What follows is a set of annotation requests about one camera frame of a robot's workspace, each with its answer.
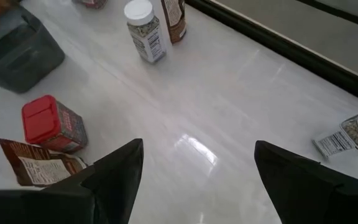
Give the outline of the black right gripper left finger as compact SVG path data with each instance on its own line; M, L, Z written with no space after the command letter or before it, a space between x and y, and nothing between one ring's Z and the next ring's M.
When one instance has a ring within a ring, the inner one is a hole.
M86 165L77 156L0 139L20 190L0 190L0 223L128 223L144 162L141 138Z

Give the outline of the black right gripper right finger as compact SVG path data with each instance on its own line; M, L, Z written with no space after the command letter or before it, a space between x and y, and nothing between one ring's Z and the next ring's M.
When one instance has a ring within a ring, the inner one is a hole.
M282 223L358 223L357 178L262 140L254 159Z

